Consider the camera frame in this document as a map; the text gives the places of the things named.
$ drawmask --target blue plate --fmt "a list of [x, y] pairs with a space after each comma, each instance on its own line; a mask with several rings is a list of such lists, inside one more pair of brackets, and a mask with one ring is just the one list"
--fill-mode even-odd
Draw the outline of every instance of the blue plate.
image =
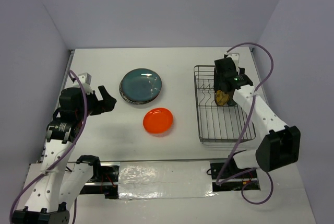
[[159, 95], [161, 87], [161, 78], [156, 72], [140, 68], [124, 76], [120, 84], [120, 93], [129, 103], [145, 104]]

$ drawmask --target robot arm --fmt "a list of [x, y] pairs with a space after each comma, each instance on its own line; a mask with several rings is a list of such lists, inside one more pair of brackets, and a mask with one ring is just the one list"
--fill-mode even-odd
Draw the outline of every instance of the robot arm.
[[[78, 75], [85, 90], [88, 115], [98, 115], [112, 111], [116, 100], [104, 86], [98, 87], [103, 100], [98, 100], [95, 91], [90, 88], [91, 76], [87, 73]], [[59, 159], [73, 144], [82, 127], [84, 105], [79, 83], [64, 89], [59, 97], [60, 107], [53, 114], [47, 127], [45, 154], [42, 173], [45, 173], [34, 185], [23, 210], [14, 211], [12, 223], [68, 223], [69, 209], [80, 194], [85, 183], [98, 178], [100, 160], [95, 156], [81, 156], [71, 175], [63, 181], [66, 165], [73, 149], [51, 171], [47, 169]]]
[[257, 150], [239, 152], [233, 159], [239, 169], [261, 168], [265, 172], [284, 167], [298, 160], [300, 131], [296, 126], [289, 127], [279, 119], [261, 96], [254, 94], [252, 81], [244, 74], [238, 73], [231, 58], [215, 61], [214, 88], [220, 91], [225, 103], [237, 103], [249, 115], [253, 96], [256, 103], [251, 115], [257, 133], [262, 139]]

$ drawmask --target white table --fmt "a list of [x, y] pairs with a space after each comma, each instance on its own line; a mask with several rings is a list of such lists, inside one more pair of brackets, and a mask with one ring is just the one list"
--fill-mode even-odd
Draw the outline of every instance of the white table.
[[[105, 85], [117, 99], [115, 110], [88, 118], [86, 128], [70, 161], [80, 155], [99, 156], [102, 161], [175, 160], [226, 158], [231, 147], [208, 147], [200, 143], [194, 99], [193, 68], [212, 65], [227, 48], [153, 48], [76, 50], [70, 69], [92, 75], [91, 87]], [[240, 66], [254, 82], [258, 74], [249, 48], [238, 48]], [[162, 78], [163, 90], [152, 103], [132, 106], [118, 93], [123, 76], [134, 68], [149, 68]], [[166, 107], [175, 117], [174, 129], [164, 138], [147, 134], [142, 118], [150, 109]], [[243, 144], [256, 147], [259, 139]], [[39, 173], [30, 168], [26, 184]], [[219, 192], [207, 198], [108, 200], [102, 195], [78, 197], [77, 223], [296, 223], [315, 224], [306, 192], [295, 164], [272, 171], [275, 189], [264, 205], [254, 206], [238, 191]], [[264, 199], [270, 190], [267, 177], [258, 171], [261, 191], [248, 191], [253, 201]]]
[[[91, 87], [104, 85], [117, 99], [114, 111], [88, 118], [86, 128], [70, 161], [80, 155], [99, 156], [101, 161], [174, 160], [226, 158], [231, 145], [212, 147], [203, 145], [198, 138], [194, 91], [194, 66], [214, 65], [227, 48], [141, 48], [141, 49], [78, 49], [70, 69], [76, 74], [88, 72]], [[249, 48], [239, 48], [240, 67], [254, 82], [259, 83]], [[135, 68], [148, 68], [162, 79], [161, 94], [152, 102], [134, 106], [125, 102], [118, 92], [124, 75]], [[170, 134], [157, 138], [143, 126], [145, 114], [164, 107], [174, 115]], [[241, 146], [257, 147], [260, 139]]]

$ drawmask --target wire dish rack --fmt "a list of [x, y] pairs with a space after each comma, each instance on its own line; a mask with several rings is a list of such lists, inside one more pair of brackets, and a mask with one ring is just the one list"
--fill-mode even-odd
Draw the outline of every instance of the wire dish rack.
[[[202, 143], [234, 143], [245, 125], [247, 115], [238, 105], [219, 107], [214, 101], [214, 66], [195, 66], [195, 96], [197, 107], [198, 135]], [[242, 142], [256, 136], [250, 123]]]

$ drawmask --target white wall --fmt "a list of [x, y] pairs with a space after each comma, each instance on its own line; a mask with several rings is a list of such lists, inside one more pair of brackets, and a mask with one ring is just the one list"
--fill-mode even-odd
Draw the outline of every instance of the white wall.
[[256, 41], [278, 0], [42, 0], [74, 48]]
[[[297, 163], [318, 224], [333, 223], [333, 0], [280, 0], [259, 43], [275, 59], [271, 107], [302, 133]], [[262, 77], [266, 55], [256, 52]]]
[[0, 223], [36, 162], [69, 52], [40, 0], [0, 0]]

